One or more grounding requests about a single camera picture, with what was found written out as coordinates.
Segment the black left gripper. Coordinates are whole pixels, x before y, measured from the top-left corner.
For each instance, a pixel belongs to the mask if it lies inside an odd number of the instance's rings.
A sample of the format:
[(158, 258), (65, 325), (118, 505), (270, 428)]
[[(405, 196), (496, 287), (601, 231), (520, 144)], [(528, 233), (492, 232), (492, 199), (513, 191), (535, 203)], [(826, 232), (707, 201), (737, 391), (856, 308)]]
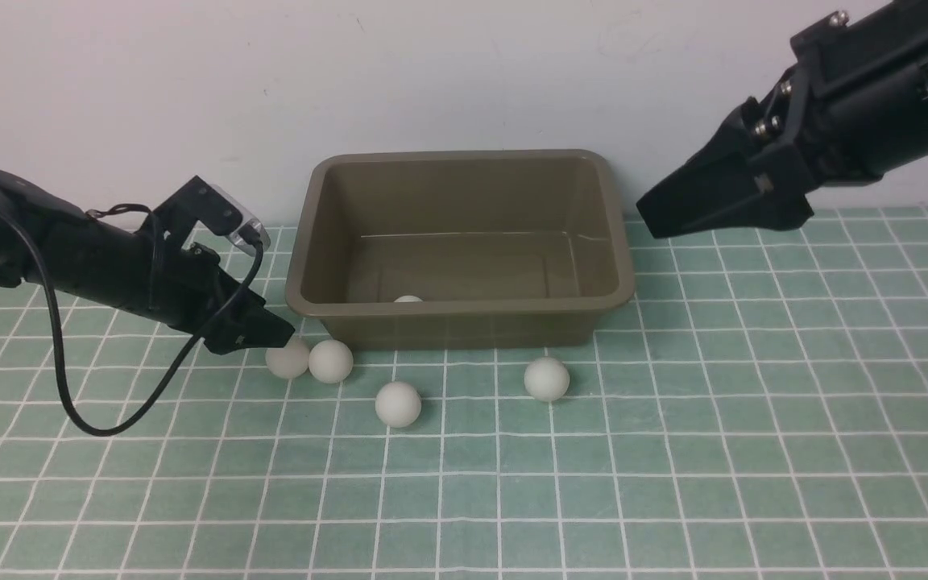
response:
[[(84, 216), (33, 229), (55, 290), (192, 334), (236, 293), (239, 280), (224, 272), (218, 255), (197, 255), (155, 242), (152, 228), (125, 231)], [(247, 291), (222, 314), (222, 326), (203, 334), (203, 347), (227, 355), (286, 346), (295, 327)]]

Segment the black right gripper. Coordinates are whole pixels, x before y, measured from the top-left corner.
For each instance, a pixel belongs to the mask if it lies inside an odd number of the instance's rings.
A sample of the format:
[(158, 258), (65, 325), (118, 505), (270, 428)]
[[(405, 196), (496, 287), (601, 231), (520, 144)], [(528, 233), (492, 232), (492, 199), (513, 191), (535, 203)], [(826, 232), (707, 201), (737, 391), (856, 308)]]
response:
[(636, 203), (654, 238), (798, 229), (814, 216), (806, 196), (759, 190), (871, 184), (928, 155), (928, 1), (832, 12), (789, 46), (796, 60), (762, 102), (737, 106)]

